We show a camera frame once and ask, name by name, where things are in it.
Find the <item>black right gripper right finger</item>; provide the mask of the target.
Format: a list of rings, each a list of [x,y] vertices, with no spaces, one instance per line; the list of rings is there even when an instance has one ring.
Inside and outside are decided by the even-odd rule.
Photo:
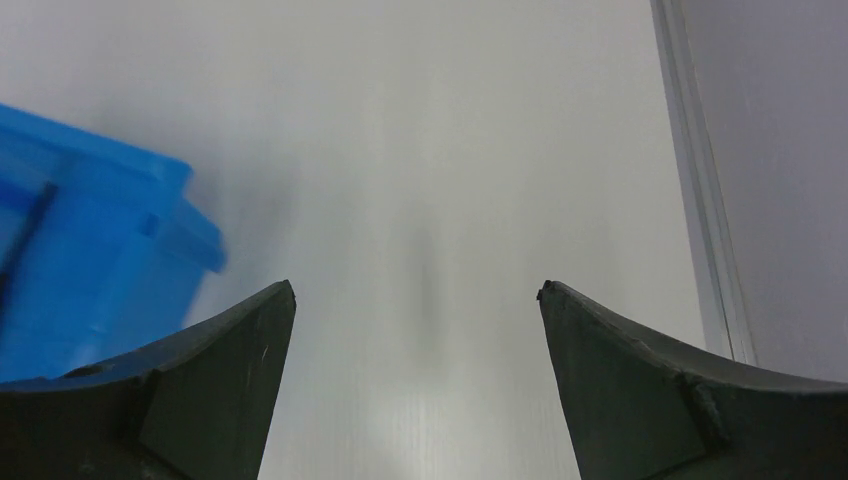
[[[843,479],[847,387],[706,352],[558,281],[537,299],[584,479]]]

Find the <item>blue plastic bin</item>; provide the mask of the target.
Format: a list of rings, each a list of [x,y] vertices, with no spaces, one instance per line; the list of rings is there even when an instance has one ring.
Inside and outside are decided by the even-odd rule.
[[[221,271],[174,158],[1,109],[1,378],[55,378],[178,331]]]

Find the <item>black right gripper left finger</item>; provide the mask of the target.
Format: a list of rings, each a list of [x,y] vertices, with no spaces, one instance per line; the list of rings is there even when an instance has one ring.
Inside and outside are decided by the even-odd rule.
[[[276,282],[139,349],[4,383],[2,477],[256,478],[295,312]]]

